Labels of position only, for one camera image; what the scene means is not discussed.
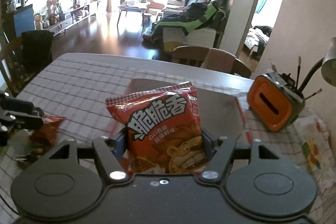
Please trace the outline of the red chips snack bag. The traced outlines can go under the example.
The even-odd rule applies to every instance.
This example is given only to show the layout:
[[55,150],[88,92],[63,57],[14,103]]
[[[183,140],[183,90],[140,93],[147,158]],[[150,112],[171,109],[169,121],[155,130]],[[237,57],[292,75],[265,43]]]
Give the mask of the red chips snack bag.
[[192,83],[107,98],[105,103],[126,128],[133,173],[190,173],[207,164]]

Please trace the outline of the dark red snack bag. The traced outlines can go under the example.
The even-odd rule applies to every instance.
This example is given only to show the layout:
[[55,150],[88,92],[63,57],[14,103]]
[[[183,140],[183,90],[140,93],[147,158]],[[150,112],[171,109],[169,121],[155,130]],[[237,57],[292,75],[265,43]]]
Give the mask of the dark red snack bag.
[[31,144],[43,148],[52,148],[56,145],[59,126],[65,119],[65,117],[45,115],[42,118],[43,126],[30,135]]

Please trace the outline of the red cardboard box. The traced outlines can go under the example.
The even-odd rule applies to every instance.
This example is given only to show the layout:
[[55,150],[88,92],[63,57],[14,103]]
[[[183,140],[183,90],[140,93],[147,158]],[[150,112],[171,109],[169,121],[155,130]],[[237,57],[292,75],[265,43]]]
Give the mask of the red cardboard box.
[[[172,85],[175,84],[171,81],[133,79],[128,91],[129,93],[143,92]],[[238,140],[244,128],[237,98],[205,88],[196,89],[201,128],[216,138],[226,136],[229,139]]]

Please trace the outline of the wooden chair with black bag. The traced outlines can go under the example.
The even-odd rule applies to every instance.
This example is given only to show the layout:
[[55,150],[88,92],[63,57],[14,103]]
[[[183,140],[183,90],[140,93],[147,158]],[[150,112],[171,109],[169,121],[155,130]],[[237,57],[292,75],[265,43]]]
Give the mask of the wooden chair with black bag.
[[48,30],[26,31],[13,40],[1,31],[1,73],[11,95],[16,97],[52,62],[53,39]]

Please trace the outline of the checkered tablecloth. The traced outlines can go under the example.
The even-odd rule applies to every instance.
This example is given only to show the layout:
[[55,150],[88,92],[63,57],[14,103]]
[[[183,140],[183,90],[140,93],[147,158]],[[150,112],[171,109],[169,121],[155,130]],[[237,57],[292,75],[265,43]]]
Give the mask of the checkered tablecloth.
[[[108,97],[129,93],[133,79],[192,82],[197,88],[234,96],[243,110],[252,80],[163,61],[115,55],[67,53],[41,71],[19,94],[45,113],[64,116],[58,141],[66,138],[88,143],[120,130],[105,107]],[[267,133],[256,116],[247,113],[243,128],[262,139],[308,173],[299,147],[298,130],[292,127]],[[125,188],[114,187],[108,200],[77,223],[248,223],[232,210],[217,188],[200,185],[191,176],[161,185],[157,177],[136,176]]]

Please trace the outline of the orange tissue box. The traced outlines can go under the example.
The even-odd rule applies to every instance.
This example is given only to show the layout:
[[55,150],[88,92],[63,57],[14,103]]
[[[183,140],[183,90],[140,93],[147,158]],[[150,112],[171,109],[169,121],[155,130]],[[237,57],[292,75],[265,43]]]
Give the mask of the orange tissue box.
[[303,94],[290,75],[275,71],[255,78],[247,101],[266,128],[273,132],[292,124],[305,107]]

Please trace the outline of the wooden chair far side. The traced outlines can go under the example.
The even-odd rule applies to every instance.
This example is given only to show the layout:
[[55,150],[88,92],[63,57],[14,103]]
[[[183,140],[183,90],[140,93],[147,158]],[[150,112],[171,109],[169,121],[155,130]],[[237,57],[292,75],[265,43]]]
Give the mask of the wooden chair far side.
[[171,53],[175,63],[250,78],[251,70],[235,55],[216,48],[176,47]]

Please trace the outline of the tv console cabinet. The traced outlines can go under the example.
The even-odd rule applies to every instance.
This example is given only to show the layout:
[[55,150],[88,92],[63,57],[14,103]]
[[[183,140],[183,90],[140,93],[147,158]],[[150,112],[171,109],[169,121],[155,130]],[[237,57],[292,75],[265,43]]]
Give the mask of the tv console cabinet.
[[96,16],[98,11],[99,1],[90,1],[84,4],[75,3],[73,7],[68,10],[64,10],[62,14],[56,18],[58,21],[55,24],[51,24],[46,30],[52,32],[54,36],[66,31],[76,24],[79,24],[85,19],[91,16]]

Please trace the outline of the sofa with green blanket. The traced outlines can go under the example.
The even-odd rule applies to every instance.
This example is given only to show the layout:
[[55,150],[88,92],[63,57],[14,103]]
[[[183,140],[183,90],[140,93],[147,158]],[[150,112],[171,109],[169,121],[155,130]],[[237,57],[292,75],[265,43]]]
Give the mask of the sofa with green blanket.
[[188,37],[196,30],[211,28],[215,30],[213,45],[220,45],[219,38],[224,34],[227,24],[228,0],[188,0],[185,7],[177,14],[163,16],[157,23],[152,24],[151,41],[157,42],[163,39],[164,30],[172,34],[181,31],[184,37]]

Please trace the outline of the coffee table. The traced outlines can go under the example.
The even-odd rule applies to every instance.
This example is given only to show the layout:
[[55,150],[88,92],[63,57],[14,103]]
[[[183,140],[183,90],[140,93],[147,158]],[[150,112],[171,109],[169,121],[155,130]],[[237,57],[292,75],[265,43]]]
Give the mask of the coffee table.
[[119,9],[119,15],[118,15],[118,20],[117,20],[117,24],[119,24],[120,18],[121,18],[121,14],[122,12],[125,12],[125,14],[127,15],[128,12],[137,12],[140,13],[142,16],[142,24],[144,24],[145,22],[145,14],[147,11],[147,6],[150,5],[149,1],[146,0],[140,0],[139,2],[122,2],[122,4],[120,4],[118,6]]

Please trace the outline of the grey desk lamp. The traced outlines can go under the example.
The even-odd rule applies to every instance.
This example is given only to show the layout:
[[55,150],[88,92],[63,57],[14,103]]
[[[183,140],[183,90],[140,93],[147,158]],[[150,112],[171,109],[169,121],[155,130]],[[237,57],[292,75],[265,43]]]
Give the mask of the grey desk lamp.
[[304,78],[302,84],[299,87],[299,91],[303,92],[306,88],[307,84],[313,77],[316,71],[321,70],[322,78],[331,86],[335,86],[336,82],[336,69],[335,69],[335,37],[331,38],[331,45],[326,55],[321,58],[318,62],[316,62],[311,70],[308,72],[306,77]]

